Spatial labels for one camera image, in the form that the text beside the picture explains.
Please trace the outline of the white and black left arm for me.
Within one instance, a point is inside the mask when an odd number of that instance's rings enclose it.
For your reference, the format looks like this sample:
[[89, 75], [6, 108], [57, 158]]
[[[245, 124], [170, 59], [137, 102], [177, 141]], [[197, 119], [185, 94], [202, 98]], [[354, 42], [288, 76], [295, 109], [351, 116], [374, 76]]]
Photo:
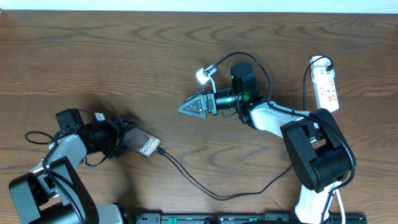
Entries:
[[120, 156], [126, 134], [137, 123], [93, 113], [92, 122], [85, 124], [80, 113], [76, 108], [57, 113], [60, 129], [49, 137], [48, 153], [30, 172], [9, 183], [21, 223], [135, 222], [117, 203], [96, 204], [76, 170], [90, 154]]

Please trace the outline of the silver Galaxy smartphone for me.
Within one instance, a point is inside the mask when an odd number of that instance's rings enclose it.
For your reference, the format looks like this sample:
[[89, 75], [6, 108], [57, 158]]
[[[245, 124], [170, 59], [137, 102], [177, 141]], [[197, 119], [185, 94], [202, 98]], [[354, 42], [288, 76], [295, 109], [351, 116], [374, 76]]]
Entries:
[[125, 134], [124, 145], [140, 155], [150, 158], [162, 140], [147, 131], [135, 127]]

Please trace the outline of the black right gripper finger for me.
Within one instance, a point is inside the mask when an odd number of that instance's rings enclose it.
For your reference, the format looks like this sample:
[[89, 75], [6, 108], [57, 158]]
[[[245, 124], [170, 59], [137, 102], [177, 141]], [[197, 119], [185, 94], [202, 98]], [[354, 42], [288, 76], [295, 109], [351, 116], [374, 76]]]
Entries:
[[206, 119], [207, 106], [205, 104], [205, 94], [197, 96], [186, 103], [183, 102], [182, 105], [178, 107], [178, 112], [180, 114]]
[[203, 94], [205, 94], [206, 90], [202, 89], [199, 92], [196, 92], [195, 94], [193, 94], [192, 96], [189, 96], [187, 99], [183, 100], [184, 103], [194, 99], [197, 96], [202, 96]]

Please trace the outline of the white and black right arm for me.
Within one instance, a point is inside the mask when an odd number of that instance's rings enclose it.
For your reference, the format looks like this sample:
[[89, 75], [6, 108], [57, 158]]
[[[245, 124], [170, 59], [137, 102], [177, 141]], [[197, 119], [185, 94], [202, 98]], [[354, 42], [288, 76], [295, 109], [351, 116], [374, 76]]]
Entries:
[[302, 184], [296, 217], [302, 223], [326, 223], [334, 194], [352, 181], [356, 165], [332, 114], [325, 108], [296, 112], [265, 98], [249, 62], [231, 67], [231, 81], [229, 89], [202, 90], [187, 98], [178, 112], [205, 119], [234, 109], [243, 124], [282, 138]]

